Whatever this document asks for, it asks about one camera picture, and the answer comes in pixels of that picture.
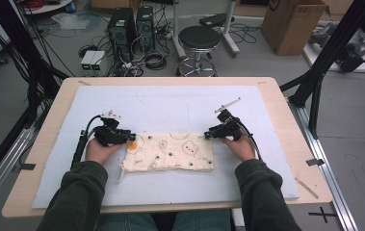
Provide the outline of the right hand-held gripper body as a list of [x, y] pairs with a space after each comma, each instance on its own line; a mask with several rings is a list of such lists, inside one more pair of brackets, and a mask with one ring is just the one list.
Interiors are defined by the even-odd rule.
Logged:
[[238, 97], [236, 100], [221, 105], [216, 110], [216, 113], [219, 113], [217, 115], [217, 119], [221, 122], [220, 125], [222, 125], [221, 130], [217, 133], [215, 132], [216, 138], [232, 137], [234, 141], [237, 141], [241, 137], [240, 128], [238, 125], [238, 118], [233, 116], [232, 113], [227, 110], [228, 107], [232, 106], [240, 100], [241, 98]]

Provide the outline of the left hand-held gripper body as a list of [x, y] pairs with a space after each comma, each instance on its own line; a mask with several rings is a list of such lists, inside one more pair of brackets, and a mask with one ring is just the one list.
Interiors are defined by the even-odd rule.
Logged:
[[120, 116], [116, 115], [113, 111], [102, 114], [99, 116], [102, 125], [93, 129], [95, 138], [103, 145], [110, 146], [115, 144], [123, 144], [127, 142], [126, 136], [129, 134], [121, 134], [119, 126]]

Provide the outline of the cream printed cloth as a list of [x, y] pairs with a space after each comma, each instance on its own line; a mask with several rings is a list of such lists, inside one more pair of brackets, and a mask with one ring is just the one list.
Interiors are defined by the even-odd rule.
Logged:
[[142, 134], [126, 146], [121, 163], [121, 181], [126, 173], [194, 170], [214, 167], [213, 142], [197, 133]]

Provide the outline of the person's left hand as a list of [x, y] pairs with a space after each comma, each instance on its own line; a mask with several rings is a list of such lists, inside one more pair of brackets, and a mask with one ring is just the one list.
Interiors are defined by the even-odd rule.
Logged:
[[122, 144], [103, 146], [97, 139], [92, 139], [87, 144], [85, 160], [103, 165], [121, 148]]

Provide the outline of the person's right hand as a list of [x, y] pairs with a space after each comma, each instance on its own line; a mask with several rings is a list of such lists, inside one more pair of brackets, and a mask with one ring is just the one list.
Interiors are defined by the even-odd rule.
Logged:
[[252, 160], [255, 158], [255, 148], [247, 136], [247, 134], [241, 130], [241, 137], [237, 141], [232, 141], [228, 138], [221, 138], [221, 142], [224, 143], [233, 155], [241, 162]]

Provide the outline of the white foam board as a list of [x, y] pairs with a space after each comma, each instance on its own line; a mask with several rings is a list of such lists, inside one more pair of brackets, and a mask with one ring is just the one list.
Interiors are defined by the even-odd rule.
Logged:
[[[99, 125], [96, 115], [113, 111], [119, 126], [134, 134], [197, 133], [203, 135], [218, 124], [216, 109], [228, 107], [250, 130], [263, 161], [283, 179], [287, 200], [299, 198], [296, 181], [256, 86], [85, 86], [77, 90], [59, 136], [43, 169], [33, 206], [44, 208], [60, 187], [69, 169], [80, 132]], [[164, 170], [126, 173], [121, 181], [121, 163], [126, 147], [105, 165], [109, 180], [106, 206], [170, 205], [240, 200], [234, 170], [240, 163], [228, 148], [213, 142], [214, 169], [210, 171]]]

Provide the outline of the white power supply box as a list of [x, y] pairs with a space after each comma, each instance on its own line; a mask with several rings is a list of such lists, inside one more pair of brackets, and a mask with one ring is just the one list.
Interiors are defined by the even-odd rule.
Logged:
[[81, 66], [83, 69], [83, 72], [86, 76], [94, 76], [95, 72], [93, 69], [94, 66], [94, 58], [95, 52], [94, 51], [87, 51], [81, 61]]
[[95, 51], [91, 60], [91, 73], [93, 76], [103, 76], [107, 69], [106, 55], [104, 51]]

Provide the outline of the person's legs in jeans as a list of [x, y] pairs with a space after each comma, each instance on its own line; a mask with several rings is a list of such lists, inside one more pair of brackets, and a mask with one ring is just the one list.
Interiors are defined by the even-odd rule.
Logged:
[[228, 210], [101, 216], [95, 231], [231, 231]]

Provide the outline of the black round stool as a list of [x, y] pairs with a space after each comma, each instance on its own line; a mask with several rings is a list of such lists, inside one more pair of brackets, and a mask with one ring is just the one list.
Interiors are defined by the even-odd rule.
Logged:
[[221, 43], [219, 33], [206, 26], [190, 26], [178, 36], [179, 44], [194, 53], [183, 59], [176, 69], [177, 76], [215, 77], [217, 70], [211, 62], [211, 52]]

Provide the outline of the thin wooden stick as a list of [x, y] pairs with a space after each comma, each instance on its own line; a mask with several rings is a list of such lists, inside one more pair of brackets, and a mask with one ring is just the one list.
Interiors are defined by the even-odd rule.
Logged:
[[299, 178], [295, 177], [295, 180], [304, 188], [306, 189], [314, 198], [319, 199], [319, 196], [310, 189], [304, 182], [302, 182]]

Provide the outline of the large black computer tower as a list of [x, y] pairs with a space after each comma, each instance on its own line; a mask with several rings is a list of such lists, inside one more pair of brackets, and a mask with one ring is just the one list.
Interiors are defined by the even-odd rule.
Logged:
[[115, 8], [107, 26], [110, 42], [125, 61], [134, 59], [132, 42], [137, 38], [134, 13], [131, 8]]

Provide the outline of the slim black computer tower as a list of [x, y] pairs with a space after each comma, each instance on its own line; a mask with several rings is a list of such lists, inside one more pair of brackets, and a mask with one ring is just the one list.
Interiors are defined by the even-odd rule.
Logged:
[[141, 51], [154, 47], [153, 7], [139, 6], [136, 17], [139, 45]]

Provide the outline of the flat black pedal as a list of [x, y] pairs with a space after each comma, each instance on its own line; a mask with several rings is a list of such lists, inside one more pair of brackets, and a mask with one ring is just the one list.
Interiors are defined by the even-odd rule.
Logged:
[[199, 24], [207, 27], [224, 27], [227, 19], [226, 13], [217, 13], [211, 16], [203, 16], [199, 20]]

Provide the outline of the cardboard box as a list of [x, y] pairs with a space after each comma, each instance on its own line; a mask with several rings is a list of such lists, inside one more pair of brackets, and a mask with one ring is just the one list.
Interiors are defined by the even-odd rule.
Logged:
[[323, 0], [270, 0], [262, 35], [277, 56], [300, 55], [324, 13]]

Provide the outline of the clear plastic bag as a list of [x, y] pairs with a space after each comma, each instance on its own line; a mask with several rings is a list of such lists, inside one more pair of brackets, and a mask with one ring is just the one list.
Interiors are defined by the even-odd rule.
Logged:
[[52, 15], [51, 19], [57, 22], [62, 30], [85, 30], [90, 24], [87, 19], [70, 13], [58, 13]]

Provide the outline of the black tape cross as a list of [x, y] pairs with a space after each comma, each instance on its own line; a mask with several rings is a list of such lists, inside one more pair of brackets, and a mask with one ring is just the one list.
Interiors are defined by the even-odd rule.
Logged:
[[308, 215], [314, 216], [314, 217], [321, 217], [323, 219], [324, 223], [328, 223], [329, 218], [337, 217], [337, 215], [334, 213], [326, 212], [323, 207], [320, 208], [319, 212], [309, 212]]

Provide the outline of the round white table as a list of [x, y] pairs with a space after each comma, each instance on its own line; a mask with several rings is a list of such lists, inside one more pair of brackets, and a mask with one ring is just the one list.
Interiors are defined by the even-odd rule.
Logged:
[[66, 10], [69, 13], [75, 11], [74, 0], [28, 0], [32, 4], [22, 4], [27, 14], [49, 13], [56, 10]]

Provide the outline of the white board with grey device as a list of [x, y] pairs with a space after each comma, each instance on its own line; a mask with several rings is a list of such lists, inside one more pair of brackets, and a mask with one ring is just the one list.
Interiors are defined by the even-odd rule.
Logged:
[[[303, 49], [303, 55], [309, 65], [315, 63], [336, 27], [337, 24], [328, 22], [326, 25], [317, 25], [313, 30], [311, 37]], [[353, 34], [329, 70], [365, 73], [365, 38], [360, 35], [360, 31]]]

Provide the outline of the aluminium rail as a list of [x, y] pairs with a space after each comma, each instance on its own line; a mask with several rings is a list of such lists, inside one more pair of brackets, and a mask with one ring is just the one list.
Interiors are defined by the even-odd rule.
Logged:
[[35, 130], [33, 128], [23, 129], [7, 149], [5, 156], [0, 160], [0, 188], [8, 175], [12, 172], [13, 167], [16, 165], [21, 155], [29, 147], [34, 135]]
[[315, 139], [313, 134], [309, 131], [308, 122], [309, 115], [304, 108], [299, 108], [293, 105], [290, 100], [287, 100], [289, 108], [291, 109], [296, 121], [299, 123], [299, 127], [306, 143], [312, 151], [314, 159], [318, 162], [318, 168], [321, 171], [324, 179], [331, 191], [332, 200], [331, 204], [335, 210], [336, 217], [340, 222], [341, 229], [343, 231], [358, 231], [355, 220], [352, 216], [350, 208], [342, 194], [341, 188], [338, 185], [336, 177], [332, 171], [330, 163], [326, 157], [325, 151], [318, 139]]

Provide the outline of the black metal frame stand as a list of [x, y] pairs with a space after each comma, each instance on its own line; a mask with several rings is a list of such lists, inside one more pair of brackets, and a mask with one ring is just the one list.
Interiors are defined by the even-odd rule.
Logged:
[[60, 89], [57, 80], [68, 75], [43, 58], [9, 0], [0, 0], [0, 25], [11, 40], [7, 44], [0, 35], [0, 44], [28, 84], [25, 115], [27, 124], [32, 124], [38, 118], [39, 104], [54, 100]]
[[300, 77], [279, 87], [286, 91], [299, 86], [289, 97], [290, 103], [299, 108], [304, 107], [306, 100], [312, 96], [308, 129], [314, 139], [318, 138], [317, 120], [324, 77], [364, 21], [365, 0], [353, 0], [313, 65]]

